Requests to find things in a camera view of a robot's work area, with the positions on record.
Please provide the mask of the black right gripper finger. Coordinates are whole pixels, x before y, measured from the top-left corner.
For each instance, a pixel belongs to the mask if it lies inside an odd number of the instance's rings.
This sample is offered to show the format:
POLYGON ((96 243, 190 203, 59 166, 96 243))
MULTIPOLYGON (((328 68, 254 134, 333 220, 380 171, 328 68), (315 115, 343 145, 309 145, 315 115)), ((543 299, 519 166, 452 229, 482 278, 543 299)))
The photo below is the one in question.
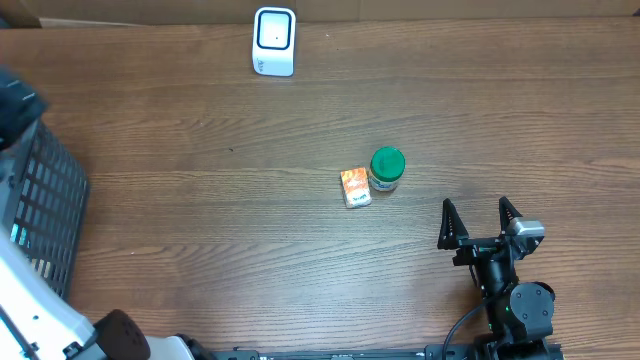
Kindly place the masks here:
POLYGON ((519 218, 522 214, 514 207, 506 196, 499 199, 499 215, 501 231, 505 233, 511 221, 519 218))
POLYGON ((464 226, 455 205, 449 198, 443 201, 442 221, 437 242, 440 250, 455 250, 461 243, 469 239, 469 233, 464 226))

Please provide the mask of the green lid jar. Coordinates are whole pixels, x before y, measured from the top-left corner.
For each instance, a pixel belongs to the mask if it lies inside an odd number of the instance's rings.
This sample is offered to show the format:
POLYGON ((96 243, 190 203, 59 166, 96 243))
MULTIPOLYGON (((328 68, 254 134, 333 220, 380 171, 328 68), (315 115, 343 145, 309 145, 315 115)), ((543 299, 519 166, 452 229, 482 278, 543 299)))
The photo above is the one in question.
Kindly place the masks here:
POLYGON ((369 183, 377 191, 393 191, 406 168, 404 154, 395 147, 379 148, 369 164, 369 183))

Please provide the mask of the orange small carton box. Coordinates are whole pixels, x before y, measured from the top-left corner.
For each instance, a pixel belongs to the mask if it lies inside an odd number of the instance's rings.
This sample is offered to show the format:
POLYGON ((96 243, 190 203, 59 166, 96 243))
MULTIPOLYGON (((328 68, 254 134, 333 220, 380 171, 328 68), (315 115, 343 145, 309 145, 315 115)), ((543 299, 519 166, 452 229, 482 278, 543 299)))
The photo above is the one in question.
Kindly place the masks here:
POLYGON ((364 207, 371 203, 368 175, 364 167, 342 171, 340 179, 347 208, 364 207))

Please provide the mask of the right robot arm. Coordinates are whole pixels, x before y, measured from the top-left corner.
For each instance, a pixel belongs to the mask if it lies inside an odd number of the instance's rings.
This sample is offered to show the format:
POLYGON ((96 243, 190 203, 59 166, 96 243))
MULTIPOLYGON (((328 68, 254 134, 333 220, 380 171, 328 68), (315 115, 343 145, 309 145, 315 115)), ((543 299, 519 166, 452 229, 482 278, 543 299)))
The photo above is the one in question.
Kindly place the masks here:
POLYGON ((559 345, 546 338, 553 334, 554 290, 544 282, 519 281, 515 263, 532 254, 545 237, 544 225, 523 217, 507 197, 499 199, 500 233, 472 238, 450 199, 442 205, 437 242, 440 250, 453 250, 455 266, 467 267, 482 300, 449 330, 440 358, 452 359, 562 359, 559 345), (477 336, 462 350, 451 347, 457 330, 484 311, 489 332, 477 336))

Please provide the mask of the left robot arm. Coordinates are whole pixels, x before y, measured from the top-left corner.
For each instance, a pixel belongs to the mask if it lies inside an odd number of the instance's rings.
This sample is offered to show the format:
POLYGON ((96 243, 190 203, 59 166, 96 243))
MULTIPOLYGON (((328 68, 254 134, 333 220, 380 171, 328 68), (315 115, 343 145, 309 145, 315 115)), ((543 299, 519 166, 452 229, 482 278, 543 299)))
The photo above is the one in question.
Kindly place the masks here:
POLYGON ((90 185, 42 123, 46 108, 1 72, 2 358, 212 358, 186 335, 145 336, 121 310, 92 323, 67 303, 90 185))

